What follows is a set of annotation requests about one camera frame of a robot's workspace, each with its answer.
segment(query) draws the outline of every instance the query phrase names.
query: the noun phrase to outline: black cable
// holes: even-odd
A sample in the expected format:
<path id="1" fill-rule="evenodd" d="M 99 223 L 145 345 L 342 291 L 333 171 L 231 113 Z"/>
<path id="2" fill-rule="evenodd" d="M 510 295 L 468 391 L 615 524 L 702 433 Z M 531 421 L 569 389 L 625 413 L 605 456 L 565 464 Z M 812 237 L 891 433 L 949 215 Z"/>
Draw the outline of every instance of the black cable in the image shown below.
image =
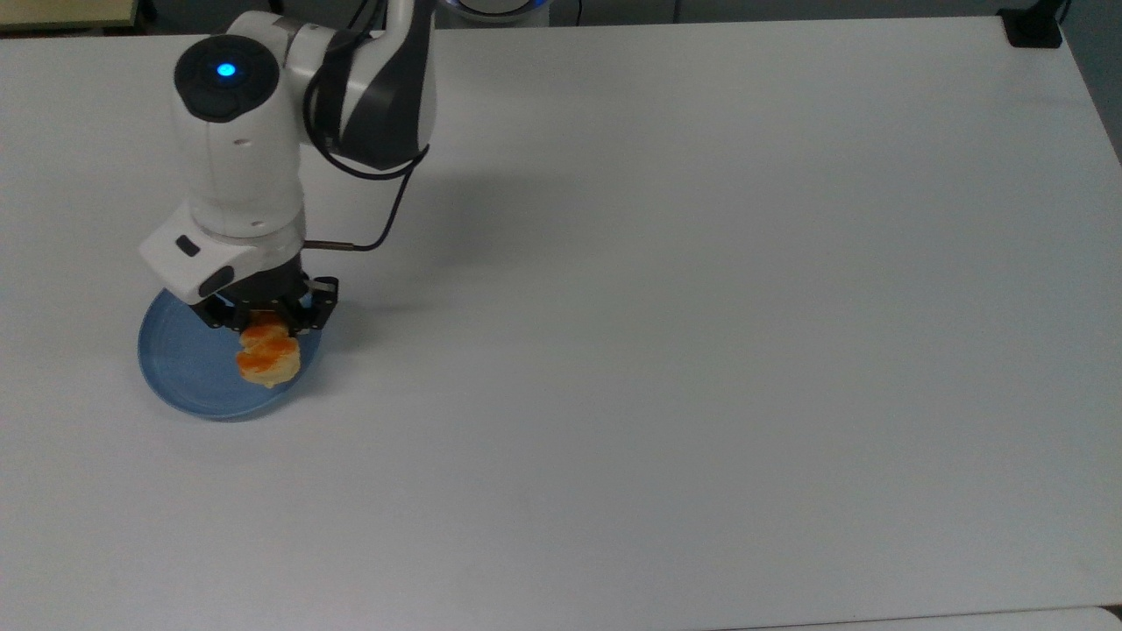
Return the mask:
<path id="1" fill-rule="evenodd" d="M 314 146 L 320 152 L 320 155 L 323 156 L 323 159 L 328 161 L 329 163 L 331 163 L 332 166 L 347 173 L 348 175 L 353 175 L 355 177 L 358 177 L 360 180 L 375 180 L 375 181 L 396 180 L 402 175 L 405 175 L 413 168 L 415 168 L 416 165 L 421 164 L 421 161 L 424 159 L 425 154 L 429 153 L 429 147 L 421 149 L 421 153 L 417 154 L 417 156 L 413 158 L 405 166 L 398 168 L 397 171 L 392 171 L 389 173 L 370 173 L 367 171 L 359 171 L 352 166 L 339 162 L 339 158 L 331 155 L 331 153 L 328 152 L 327 145 L 323 143 L 323 137 L 315 130 L 315 128 L 312 125 L 312 98 L 314 97 L 315 89 L 320 84 L 320 80 L 323 76 L 321 74 L 323 72 L 323 67 L 324 66 L 320 66 L 320 70 L 315 71 L 315 74 L 312 75 L 312 80 L 307 82 L 307 88 L 304 90 L 304 107 L 303 107 L 304 131 L 307 132 L 307 139 L 311 140 L 312 146 Z"/>
<path id="2" fill-rule="evenodd" d="M 379 11 L 384 11 L 386 8 L 386 2 L 384 0 L 375 0 L 374 10 L 370 11 L 370 17 L 366 18 L 366 25 L 362 26 L 362 33 L 370 33 L 374 30 L 374 22 L 378 19 Z M 381 18 L 381 30 L 386 30 L 386 18 L 383 15 Z"/>
<path id="3" fill-rule="evenodd" d="M 342 55 L 342 54 L 352 55 L 355 53 L 355 49 L 358 48 L 358 46 L 366 39 L 367 39 L 366 33 L 359 33 L 342 46 L 335 49 L 328 51 L 324 54 L 324 57 Z M 419 164 L 421 164 L 421 161 L 424 159 L 424 156 L 429 154 L 429 146 L 426 145 L 424 148 L 422 148 L 421 153 L 417 154 L 416 157 L 411 159 L 405 166 L 398 168 L 397 171 L 392 171 L 389 173 L 369 173 L 359 171 L 357 168 L 343 164 L 338 158 L 332 156 L 330 152 L 328 152 L 328 148 L 323 141 L 323 137 L 318 132 L 315 127 L 312 125 L 312 99 L 315 95 L 315 91 L 320 84 L 320 81 L 323 79 L 323 68 L 324 66 L 320 66 L 320 70 L 315 71 L 315 74 L 312 75 L 311 81 L 307 82 L 307 88 L 304 89 L 302 113 L 304 117 L 304 131 L 307 132 L 307 139 L 312 141 L 312 145 L 316 148 L 316 150 L 320 152 L 320 155 L 322 155 L 323 158 L 328 161 L 328 163 L 330 163 L 332 166 L 339 168 L 340 171 L 343 171 L 349 175 L 353 175 L 355 177 L 359 177 L 361 180 L 376 180 L 376 181 L 395 180 L 397 177 L 401 177 L 402 183 L 397 188 L 397 196 L 394 198 L 394 205 L 389 210 L 389 217 L 386 219 L 386 226 L 383 228 L 381 235 L 378 237 L 376 241 L 365 246 L 359 246 L 347 241 L 305 240 L 304 249 L 370 252 L 380 246 L 383 243 L 385 243 L 386 237 L 389 236 L 389 230 L 390 228 L 394 227 L 394 219 L 397 217 L 397 210 L 401 208 L 402 200 L 405 198 L 405 189 L 406 186 L 408 186 L 410 177 L 413 176 L 413 171 L 417 167 Z"/>
<path id="4" fill-rule="evenodd" d="M 358 22 L 358 17 L 362 15 L 362 9 L 366 8 L 366 3 L 369 1 L 370 0 L 362 0 L 359 2 L 358 9 L 355 11 L 355 15 L 351 16 L 351 21 L 347 22 L 348 30 L 355 28 L 355 24 Z"/>
<path id="5" fill-rule="evenodd" d="M 355 244 L 346 241 L 304 241 L 304 249 L 370 252 L 371 249 L 375 249 L 376 247 L 380 246 L 383 243 L 385 243 L 386 237 L 389 236 L 389 229 L 394 227 L 394 219 L 397 217 L 397 209 L 401 208 L 402 205 L 402 199 L 405 196 L 405 188 L 408 186 L 410 184 L 410 177 L 413 176 L 413 168 L 415 166 L 416 163 L 411 163 L 411 166 L 407 170 L 405 170 L 405 176 L 402 177 L 402 183 L 397 186 L 397 196 L 394 198 L 394 207 L 389 209 L 389 217 L 386 218 L 386 226 L 381 229 L 381 236 L 378 237 L 378 240 L 365 246 L 357 246 Z"/>
<path id="6" fill-rule="evenodd" d="M 1067 0 L 1067 2 L 1064 2 L 1064 10 L 1060 11 L 1059 19 L 1056 20 L 1056 24 L 1064 24 L 1064 20 L 1067 19 L 1067 11 L 1070 8 L 1072 8 L 1072 0 Z"/>

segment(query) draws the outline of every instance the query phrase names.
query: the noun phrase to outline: table surface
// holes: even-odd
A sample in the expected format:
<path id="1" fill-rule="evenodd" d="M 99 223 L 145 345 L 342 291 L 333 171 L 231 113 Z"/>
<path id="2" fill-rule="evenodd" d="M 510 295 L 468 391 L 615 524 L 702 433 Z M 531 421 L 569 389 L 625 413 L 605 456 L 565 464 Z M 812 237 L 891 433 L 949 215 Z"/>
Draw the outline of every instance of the table surface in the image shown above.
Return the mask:
<path id="1" fill-rule="evenodd" d="M 0 0 L 0 28 L 131 26 L 138 0 Z"/>
<path id="2" fill-rule="evenodd" d="M 441 31 L 243 423 L 146 386 L 192 37 L 0 42 L 0 625 L 699 630 L 1122 601 L 1122 170 L 993 18 Z M 394 185 L 302 177 L 311 238 Z"/>

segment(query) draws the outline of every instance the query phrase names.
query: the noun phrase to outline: orange food item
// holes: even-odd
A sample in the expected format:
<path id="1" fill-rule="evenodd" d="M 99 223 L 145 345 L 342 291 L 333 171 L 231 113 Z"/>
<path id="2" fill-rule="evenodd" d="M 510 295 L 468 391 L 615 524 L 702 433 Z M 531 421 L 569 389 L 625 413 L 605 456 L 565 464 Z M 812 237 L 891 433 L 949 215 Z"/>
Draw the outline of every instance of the orange food item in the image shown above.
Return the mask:
<path id="1" fill-rule="evenodd" d="M 288 336 L 288 326 L 272 311 L 257 311 L 241 333 L 241 346 L 234 360 L 241 378 L 273 387 L 300 372 L 300 345 Z"/>

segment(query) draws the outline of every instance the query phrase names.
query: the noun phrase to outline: blue plate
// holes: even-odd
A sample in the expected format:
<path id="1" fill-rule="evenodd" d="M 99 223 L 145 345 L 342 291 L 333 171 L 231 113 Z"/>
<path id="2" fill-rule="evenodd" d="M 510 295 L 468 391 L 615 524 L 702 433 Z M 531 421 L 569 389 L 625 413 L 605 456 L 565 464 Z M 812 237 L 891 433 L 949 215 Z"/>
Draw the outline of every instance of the blue plate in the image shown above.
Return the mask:
<path id="1" fill-rule="evenodd" d="M 238 374 L 233 357 L 241 350 L 238 333 L 211 329 L 166 290 L 144 317 L 137 339 L 140 372 L 148 387 L 176 410 L 204 419 L 234 419 L 284 396 L 311 365 L 322 331 L 297 336 L 300 372 L 272 388 Z"/>

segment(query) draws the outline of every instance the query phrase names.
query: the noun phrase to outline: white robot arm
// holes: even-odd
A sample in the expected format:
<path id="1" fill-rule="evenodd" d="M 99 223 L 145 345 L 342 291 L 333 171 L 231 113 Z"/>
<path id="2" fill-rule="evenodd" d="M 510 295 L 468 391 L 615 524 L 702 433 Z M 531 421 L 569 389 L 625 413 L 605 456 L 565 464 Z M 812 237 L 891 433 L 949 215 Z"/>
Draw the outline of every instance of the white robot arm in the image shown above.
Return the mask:
<path id="1" fill-rule="evenodd" d="M 250 11 L 180 57 L 173 116 L 190 194 L 140 254 L 209 326 L 241 330 L 257 310 L 292 332 L 327 321 L 338 281 L 311 281 L 301 264 L 300 143 L 360 176 L 412 172 L 435 115 L 434 7 L 390 0 L 377 38 Z"/>

